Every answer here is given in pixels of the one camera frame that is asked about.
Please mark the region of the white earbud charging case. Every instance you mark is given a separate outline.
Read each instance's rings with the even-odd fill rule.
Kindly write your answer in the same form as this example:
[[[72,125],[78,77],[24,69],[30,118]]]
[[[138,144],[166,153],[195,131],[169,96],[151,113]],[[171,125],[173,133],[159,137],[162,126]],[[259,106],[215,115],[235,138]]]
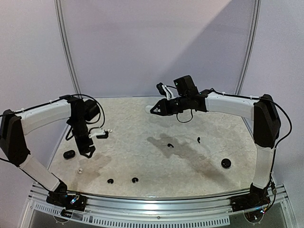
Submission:
[[[157,111],[155,111],[155,110],[156,110],[156,107],[153,106],[153,105],[147,105],[147,106],[145,107],[145,111],[146,111],[146,113],[148,113],[148,114],[155,114],[155,113],[157,113]]]

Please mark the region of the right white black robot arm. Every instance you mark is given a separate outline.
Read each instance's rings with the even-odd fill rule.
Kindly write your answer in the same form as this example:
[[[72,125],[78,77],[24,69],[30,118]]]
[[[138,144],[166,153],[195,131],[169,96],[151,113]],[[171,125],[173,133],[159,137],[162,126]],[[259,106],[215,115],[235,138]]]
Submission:
[[[279,137],[281,121],[276,105],[270,95],[248,97],[217,92],[213,88],[199,91],[190,75],[174,80],[178,97],[163,83],[157,89],[165,98],[155,105],[146,106],[147,113],[170,116],[185,110],[200,112],[219,112],[250,119],[253,121],[253,140],[256,145],[255,174],[246,195],[249,207],[256,207],[264,199],[264,193],[270,183],[274,165],[276,143]]]

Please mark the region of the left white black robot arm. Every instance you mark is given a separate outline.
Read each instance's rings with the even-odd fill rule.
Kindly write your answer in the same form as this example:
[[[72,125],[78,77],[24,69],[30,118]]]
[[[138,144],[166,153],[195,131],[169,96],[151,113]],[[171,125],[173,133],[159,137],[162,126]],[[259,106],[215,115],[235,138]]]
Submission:
[[[52,174],[45,164],[36,159],[36,152],[31,152],[27,139],[45,133],[51,124],[66,122],[71,128],[78,152],[91,158],[95,152],[93,139],[89,134],[88,124],[100,114],[97,101],[78,95],[65,95],[35,107],[4,111],[0,124],[0,148],[5,154],[5,161],[11,163],[52,192],[52,198],[60,206],[67,206],[71,197],[61,186],[61,181]]]

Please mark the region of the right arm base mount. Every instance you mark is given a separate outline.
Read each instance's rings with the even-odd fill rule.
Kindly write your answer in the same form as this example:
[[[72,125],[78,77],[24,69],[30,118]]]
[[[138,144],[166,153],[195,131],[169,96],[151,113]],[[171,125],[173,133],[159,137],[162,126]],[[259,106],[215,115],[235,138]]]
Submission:
[[[252,183],[250,185],[249,193],[229,198],[232,211],[236,212],[253,209],[268,204],[270,202],[270,198],[268,197],[267,189],[268,187],[263,189],[258,188]]]

